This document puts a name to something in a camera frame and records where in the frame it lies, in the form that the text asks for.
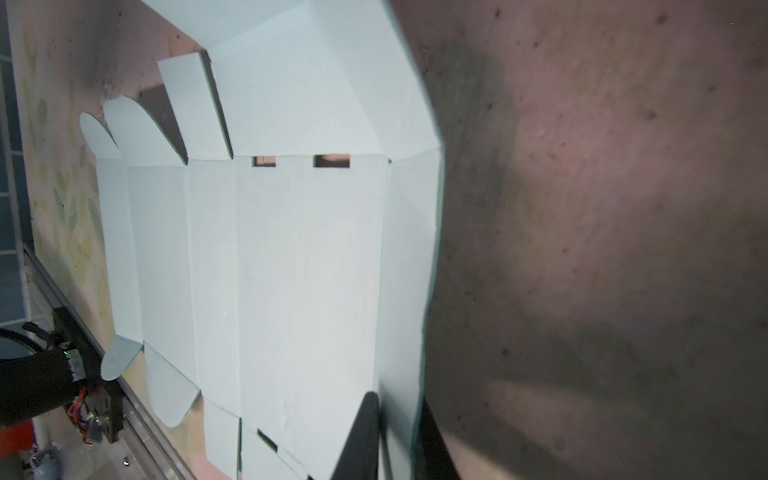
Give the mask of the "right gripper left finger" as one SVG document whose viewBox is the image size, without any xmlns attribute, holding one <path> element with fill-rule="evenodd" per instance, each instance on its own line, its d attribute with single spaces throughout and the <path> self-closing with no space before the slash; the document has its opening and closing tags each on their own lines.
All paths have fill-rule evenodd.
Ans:
<svg viewBox="0 0 768 480">
<path fill-rule="evenodd" d="M 369 391 L 363 396 L 331 480 L 376 480 L 379 440 L 379 398 Z"/>
</svg>

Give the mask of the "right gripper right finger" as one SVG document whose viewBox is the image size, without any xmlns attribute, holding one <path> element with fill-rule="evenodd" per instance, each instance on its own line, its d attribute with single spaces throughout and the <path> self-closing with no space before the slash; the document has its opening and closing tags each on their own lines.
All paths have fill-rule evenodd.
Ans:
<svg viewBox="0 0 768 480">
<path fill-rule="evenodd" d="M 422 402 L 415 457 L 416 480 L 460 480 L 429 404 Z"/>
</svg>

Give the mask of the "light blue paper box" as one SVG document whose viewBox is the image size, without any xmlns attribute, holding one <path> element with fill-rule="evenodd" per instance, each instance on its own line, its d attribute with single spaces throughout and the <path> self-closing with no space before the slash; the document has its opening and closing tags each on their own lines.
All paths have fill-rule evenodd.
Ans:
<svg viewBox="0 0 768 480">
<path fill-rule="evenodd" d="M 204 401 L 230 478 L 328 479 L 365 395 L 379 479 L 410 479 L 444 146 L 385 1 L 154 1 L 177 148 L 136 101 L 85 114 L 115 337 L 167 426 Z"/>
</svg>

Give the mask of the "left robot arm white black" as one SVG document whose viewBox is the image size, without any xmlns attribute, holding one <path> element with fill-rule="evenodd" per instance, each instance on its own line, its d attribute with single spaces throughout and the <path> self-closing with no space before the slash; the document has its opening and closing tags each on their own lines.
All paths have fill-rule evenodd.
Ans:
<svg viewBox="0 0 768 480">
<path fill-rule="evenodd" d="M 75 400 L 87 384 L 77 349 L 44 349 L 7 329 L 1 339 L 26 347 L 27 356 L 1 360 L 1 427 L 10 428 Z"/>
</svg>

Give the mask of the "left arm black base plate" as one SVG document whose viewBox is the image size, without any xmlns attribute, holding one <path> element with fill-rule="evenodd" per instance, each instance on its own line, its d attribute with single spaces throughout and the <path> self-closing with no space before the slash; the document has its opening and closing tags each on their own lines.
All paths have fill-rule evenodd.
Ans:
<svg viewBox="0 0 768 480">
<path fill-rule="evenodd" d="M 95 441 L 96 437 L 110 444 L 117 442 L 124 423 L 124 394 L 116 380 L 101 377 L 100 345 L 92 341 L 89 332 L 66 307 L 54 308 L 52 315 L 55 330 L 69 343 L 66 351 L 77 351 L 82 358 L 85 378 L 79 383 L 84 394 L 77 403 L 75 416 L 88 431 L 86 442 Z"/>
</svg>

